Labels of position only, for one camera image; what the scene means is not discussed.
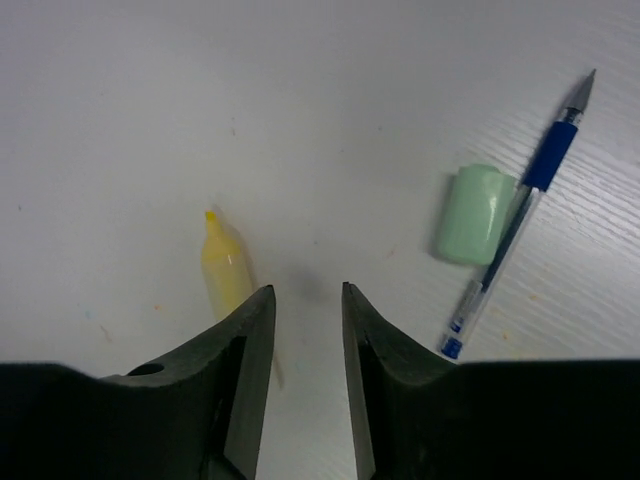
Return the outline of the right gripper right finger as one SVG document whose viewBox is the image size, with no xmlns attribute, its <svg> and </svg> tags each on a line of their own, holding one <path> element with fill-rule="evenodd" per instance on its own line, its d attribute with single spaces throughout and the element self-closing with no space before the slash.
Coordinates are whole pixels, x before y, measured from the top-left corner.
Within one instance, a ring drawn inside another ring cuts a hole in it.
<svg viewBox="0 0 640 480">
<path fill-rule="evenodd" d="M 361 479 L 635 479 L 635 360 L 457 365 L 342 288 Z"/>
</svg>

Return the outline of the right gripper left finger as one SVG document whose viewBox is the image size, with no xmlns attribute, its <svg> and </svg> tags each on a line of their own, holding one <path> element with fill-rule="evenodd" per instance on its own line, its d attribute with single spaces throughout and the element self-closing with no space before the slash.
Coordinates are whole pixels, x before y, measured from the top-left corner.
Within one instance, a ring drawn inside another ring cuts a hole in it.
<svg viewBox="0 0 640 480">
<path fill-rule="evenodd" d="M 125 375 L 1 367 L 5 479 L 252 479 L 276 319 L 272 287 Z"/>
</svg>

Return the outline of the blue pen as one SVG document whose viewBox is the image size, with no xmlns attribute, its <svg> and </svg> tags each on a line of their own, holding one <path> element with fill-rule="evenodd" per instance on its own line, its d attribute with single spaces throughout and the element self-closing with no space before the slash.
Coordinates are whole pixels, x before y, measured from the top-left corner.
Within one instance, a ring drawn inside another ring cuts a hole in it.
<svg viewBox="0 0 640 480">
<path fill-rule="evenodd" d="M 540 200 L 549 190 L 576 138 L 589 104 L 596 74 L 597 70 L 592 69 L 578 81 L 538 145 L 516 190 L 514 206 L 508 215 L 493 261 L 479 278 L 470 282 L 460 305 L 447 325 L 438 346 L 439 353 L 444 357 L 457 360 L 468 343 L 519 238 Z"/>
</svg>

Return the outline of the yellow white glue stick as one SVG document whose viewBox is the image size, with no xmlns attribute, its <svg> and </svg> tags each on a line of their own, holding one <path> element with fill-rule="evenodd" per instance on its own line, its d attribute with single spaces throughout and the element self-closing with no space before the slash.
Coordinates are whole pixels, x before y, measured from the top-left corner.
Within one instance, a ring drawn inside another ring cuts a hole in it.
<svg viewBox="0 0 640 480">
<path fill-rule="evenodd" d="M 201 270 L 214 319 L 228 317 L 256 290 L 253 265 L 237 230 L 214 210 L 205 212 Z"/>
</svg>

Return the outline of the green eraser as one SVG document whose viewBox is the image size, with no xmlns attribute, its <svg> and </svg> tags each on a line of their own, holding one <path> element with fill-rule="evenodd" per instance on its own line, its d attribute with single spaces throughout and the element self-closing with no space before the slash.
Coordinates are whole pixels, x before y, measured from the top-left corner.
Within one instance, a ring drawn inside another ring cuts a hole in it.
<svg viewBox="0 0 640 480">
<path fill-rule="evenodd" d="M 487 164 L 460 168 L 437 230 L 435 250 L 449 262 L 486 266 L 493 260 L 516 189 L 516 178 Z"/>
</svg>

